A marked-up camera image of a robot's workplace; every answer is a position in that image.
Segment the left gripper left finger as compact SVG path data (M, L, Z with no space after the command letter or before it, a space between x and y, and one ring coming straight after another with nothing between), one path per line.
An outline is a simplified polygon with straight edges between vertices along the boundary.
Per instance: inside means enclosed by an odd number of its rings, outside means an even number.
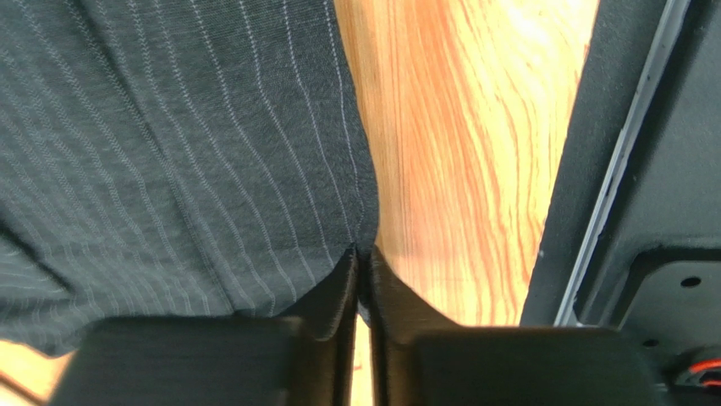
M358 255L271 318L125 317L98 322L52 405L346 405Z

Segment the black pinstriped long sleeve shirt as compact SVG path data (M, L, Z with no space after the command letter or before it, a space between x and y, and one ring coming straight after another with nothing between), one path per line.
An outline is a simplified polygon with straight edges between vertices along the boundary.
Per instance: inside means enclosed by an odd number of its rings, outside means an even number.
M275 316L377 224L332 2L2 2L2 340Z

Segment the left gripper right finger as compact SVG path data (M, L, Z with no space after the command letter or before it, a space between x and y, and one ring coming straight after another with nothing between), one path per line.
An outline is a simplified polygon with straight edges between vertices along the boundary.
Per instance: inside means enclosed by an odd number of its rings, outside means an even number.
M665 405L643 358L616 332L469 327L401 281L379 250L366 274L378 405Z

